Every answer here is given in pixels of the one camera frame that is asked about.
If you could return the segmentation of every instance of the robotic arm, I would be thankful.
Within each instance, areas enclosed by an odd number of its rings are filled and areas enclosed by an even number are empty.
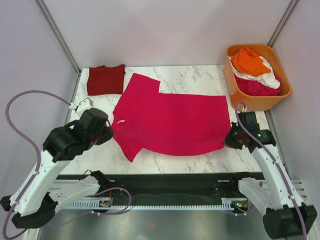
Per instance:
[[[53,129],[44,141],[39,170],[36,171],[34,167],[15,194],[1,199],[0,203],[6,211],[16,204],[12,218],[16,228],[40,228],[66,205],[107,188],[109,180],[100,171],[94,171],[78,183],[48,192],[54,180],[75,156],[81,155],[93,145],[107,142],[114,135],[108,115],[93,108],[88,98],[79,104],[76,112],[80,116],[79,120]],[[36,177],[31,185],[19,202],[15,202],[33,175]]]
[[[293,199],[302,214],[308,233],[317,217],[313,205],[306,205],[292,184],[284,164],[282,163],[276,141],[269,130],[260,130],[255,112],[241,112],[239,119],[244,127],[258,139],[265,148],[254,141],[240,126],[232,123],[224,145],[233,149],[247,147],[259,164],[270,192],[266,192],[257,180],[246,177],[238,181],[238,189],[244,194],[263,216],[264,228],[272,239],[302,235],[302,226],[295,209]],[[275,157],[274,162],[267,150]]]

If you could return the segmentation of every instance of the laundry basket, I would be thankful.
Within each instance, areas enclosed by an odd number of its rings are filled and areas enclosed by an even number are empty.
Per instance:
[[[260,55],[264,57],[271,65],[273,72],[280,78],[281,92],[277,96],[250,96],[243,93],[237,85],[232,65],[229,57],[234,56],[242,47],[249,49],[258,49]],[[228,89],[232,107],[235,109],[239,101],[245,102],[249,111],[269,110],[282,99],[288,97],[291,93],[291,86],[287,76],[277,58],[275,51],[264,44],[239,44],[228,47],[225,53],[225,63],[223,67],[223,75]]]

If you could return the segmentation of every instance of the folded cloth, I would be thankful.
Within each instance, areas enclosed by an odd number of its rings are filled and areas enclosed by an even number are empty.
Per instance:
[[[142,148],[194,156],[224,147],[230,130],[225,96],[159,93],[159,86],[134,73],[114,109],[114,139],[130,162]]]
[[[252,76],[270,73],[270,69],[263,65],[260,58],[260,52],[257,49],[242,47],[231,59],[234,67],[244,73]]]
[[[271,72],[261,74],[259,76],[252,76],[252,75],[238,71],[234,67],[234,65],[231,64],[233,73],[240,79],[258,81],[259,83],[263,84],[264,86],[267,86],[272,89],[278,89],[280,86],[280,82],[276,79],[274,71],[273,71],[270,63],[263,56],[260,56],[260,59],[262,59],[263,65],[265,65],[268,69],[270,69]]]
[[[239,89],[249,96],[277,96],[282,89],[281,85],[277,89],[274,89],[268,86],[264,86],[258,81],[250,81],[247,79],[239,78],[237,77],[237,75],[234,75],[234,77]]]
[[[89,96],[103,94],[122,94],[124,89],[125,66],[98,66],[89,68],[89,78],[86,83]]]

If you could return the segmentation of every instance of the gray floor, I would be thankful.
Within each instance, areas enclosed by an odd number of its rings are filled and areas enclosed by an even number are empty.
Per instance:
[[[83,210],[62,210],[51,221],[61,224]],[[262,217],[221,211],[131,210],[121,215],[86,215],[66,226],[42,230],[44,240],[270,240]]]

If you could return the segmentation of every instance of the table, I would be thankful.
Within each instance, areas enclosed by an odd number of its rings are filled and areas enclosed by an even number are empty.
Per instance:
[[[222,65],[194,66],[150,66],[126,67],[124,88],[127,87],[133,73],[148,76],[160,81],[161,93],[197,94],[227,96],[230,122],[236,122],[235,111],[228,97],[228,90],[223,75]],[[83,69],[77,87],[74,102],[78,104],[87,98],[87,80],[89,69]],[[120,99],[120,94],[91,96],[94,107],[105,111],[112,123],[113,110]],[[268,129],[263,111],[256,111],[260,129]],[[75,112],[70,121],[79,119]],[[224,147],[197,156],[169,156],[143,149],[133,163],[124,156],[114,139],[100,146],[93,146],[81,156],[77,156],[62,172],[62,175],[79,175],[86,170],[100,170],[104,174],[180,174],[180,173],[232,173],[260,172],[258,163],[248,149],[235,150]]]

